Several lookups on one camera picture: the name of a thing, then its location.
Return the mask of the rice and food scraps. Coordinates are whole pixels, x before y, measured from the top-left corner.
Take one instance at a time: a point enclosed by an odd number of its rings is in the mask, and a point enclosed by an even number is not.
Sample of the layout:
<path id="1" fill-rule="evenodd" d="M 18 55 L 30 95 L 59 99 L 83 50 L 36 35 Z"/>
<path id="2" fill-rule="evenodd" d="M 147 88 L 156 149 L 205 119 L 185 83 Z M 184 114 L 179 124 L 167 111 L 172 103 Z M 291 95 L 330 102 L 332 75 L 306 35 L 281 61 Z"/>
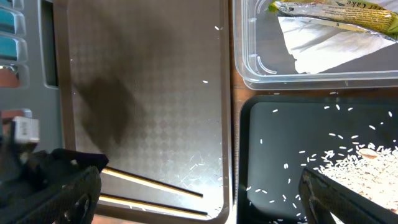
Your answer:
<path id="1" fill-rule="evenodd" d="M 326 154 L 324 166 L 315 170 L 370 201 L 397 213 L 397 146 L 385 148 L 369 143 L 349 149 L 331 161 Z"/>

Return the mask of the light blue bowl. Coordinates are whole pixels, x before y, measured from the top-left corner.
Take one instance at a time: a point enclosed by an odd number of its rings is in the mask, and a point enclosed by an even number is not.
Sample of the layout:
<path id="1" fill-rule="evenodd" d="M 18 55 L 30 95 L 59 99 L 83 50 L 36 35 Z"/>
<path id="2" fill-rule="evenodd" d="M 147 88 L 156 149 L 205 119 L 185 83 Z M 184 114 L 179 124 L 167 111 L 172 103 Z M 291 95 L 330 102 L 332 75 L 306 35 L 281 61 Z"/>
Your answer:
<path id="1" fill-rule="evenodd" d="M 16 61 L 17 42 L 11 37 L 16 33 L 16 15 L 11 6 L 12 1 L 1 0 L 1 59 Z"/>

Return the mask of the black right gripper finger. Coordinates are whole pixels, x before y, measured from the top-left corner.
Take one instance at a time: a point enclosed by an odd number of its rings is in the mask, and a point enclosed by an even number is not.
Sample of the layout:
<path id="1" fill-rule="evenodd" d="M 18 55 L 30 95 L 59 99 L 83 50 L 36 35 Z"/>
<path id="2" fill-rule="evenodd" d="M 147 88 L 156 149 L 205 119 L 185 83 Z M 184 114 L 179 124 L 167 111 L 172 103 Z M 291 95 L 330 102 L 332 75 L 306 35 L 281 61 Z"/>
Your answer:
<path id="1" fill-rule="evenodd" d="M 397 223 L 397 215 L 313 169 L 304 168 L 298 185 L 309 224 Z"/>

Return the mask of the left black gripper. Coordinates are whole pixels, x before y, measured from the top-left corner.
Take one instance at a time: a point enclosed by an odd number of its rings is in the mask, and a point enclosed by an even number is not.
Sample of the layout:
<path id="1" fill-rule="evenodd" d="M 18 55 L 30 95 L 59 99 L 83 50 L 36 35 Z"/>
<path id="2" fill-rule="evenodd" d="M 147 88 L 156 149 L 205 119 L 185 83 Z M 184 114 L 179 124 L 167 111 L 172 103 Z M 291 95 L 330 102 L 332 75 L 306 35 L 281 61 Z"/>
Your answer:
<path id="1" fill-rule="evenodd" d="M 1 223 L 91 223 L 101 191 L 105 154 L 68 149 L 35 151 L 15 121 L 1 134 Z M 43 163 L 53 159 L 49 181 Z"/>

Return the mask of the green snack wrapper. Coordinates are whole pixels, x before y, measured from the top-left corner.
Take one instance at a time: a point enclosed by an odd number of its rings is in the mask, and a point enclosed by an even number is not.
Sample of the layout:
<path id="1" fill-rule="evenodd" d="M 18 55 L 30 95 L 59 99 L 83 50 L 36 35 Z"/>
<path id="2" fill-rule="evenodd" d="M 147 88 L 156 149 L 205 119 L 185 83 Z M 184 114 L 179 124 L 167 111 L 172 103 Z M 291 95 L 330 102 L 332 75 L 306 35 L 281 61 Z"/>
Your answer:
<path id="1" fill-rule="evenodd" d="M 397 11 L 370 1 L 274 1 L 268 10 L 280 16 L 330 21 L 334 26 L 381 34 L 397 40 Z"/>

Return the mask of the wooden chopstick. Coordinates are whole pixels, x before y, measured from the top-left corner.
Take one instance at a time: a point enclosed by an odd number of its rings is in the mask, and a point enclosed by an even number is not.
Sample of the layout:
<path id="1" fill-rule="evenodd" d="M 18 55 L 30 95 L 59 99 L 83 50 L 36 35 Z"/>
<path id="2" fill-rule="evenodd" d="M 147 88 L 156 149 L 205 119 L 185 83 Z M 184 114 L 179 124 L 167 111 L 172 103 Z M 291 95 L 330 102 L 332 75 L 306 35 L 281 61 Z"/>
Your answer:
<path id="1" fill-rule="evenodd" d="M 138 200 L 130 200 L 130 199 L 125 199 L 125 198 L 120 198 L 120 197 L 113 197 L 113 196 L 104 195 L 104 194 L 101 194 L 99 196 L 99 200 L 104 201 L 104 202 L 109 202 L 109 203 L 115 203 L 118 205 L 125 205 L 128 207 L 135 207 L 135 208 L 141 208 L 144 210 L 151 210 L 151 211 L 155 211 L 155 212 L 167 213 L 170 215 L 176 215 L 176 216 L 180 216 L 180 217 L 188 217 L 188 218 L 196 218 L 196 219 L 208 218 L 208 214 L 205 212 L 187 210 L 184 208 L 171 207 L 171 206 L 155 204 L 155 203 L 150 203 L 150 202 L 143 202 L 143 201 L 138 201 Z"/>
<path id="2" fill-rule="evenodd" d="M 157 189 L 157 190 L 162 190 L 162 191 L 169 192 L 172 194 L 183 195 L 186 197 L 200 198 L 200 199 L 203 198 L 203 194 L 201 194 L 201 193 L 183 189 L 180 187 L 176 187 L 176 186 L 166 184 L 163 182 L 159 182 L 157 180 L 152 180 L 152 179 L 149 179 L 146 177 L 141 177 L 139 175 L 127 173 L 127 172 L 124 172 L 121 170 L 116 170 L 116 169 L 113 169 L 110 167 L 105 167 L 102 170 L 102 173 L 113 176 L 113 177 L 117 177 L 119 179 L 127 180 L 127 181 L 133 182 L 135 184 L 144 185 L 146 187 L 150 187 L 150 188 Z"/>

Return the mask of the dark brown serving tray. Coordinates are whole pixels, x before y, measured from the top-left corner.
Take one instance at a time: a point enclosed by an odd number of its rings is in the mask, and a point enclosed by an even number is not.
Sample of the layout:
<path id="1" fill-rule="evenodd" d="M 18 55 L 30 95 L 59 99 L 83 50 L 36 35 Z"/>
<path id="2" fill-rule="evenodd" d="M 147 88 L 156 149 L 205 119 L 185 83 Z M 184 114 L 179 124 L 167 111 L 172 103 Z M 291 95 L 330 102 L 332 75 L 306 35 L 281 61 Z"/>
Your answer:
<path id="1" fill-rule="evenodd" d="M 180 217 L 99 201 L 138 223 L 225 223 L 231 215 L 227 1 L 55 1 L 64 145 L 108 167 L 203 194 L 101 175 L 101 193 L 205 212 Z"/>

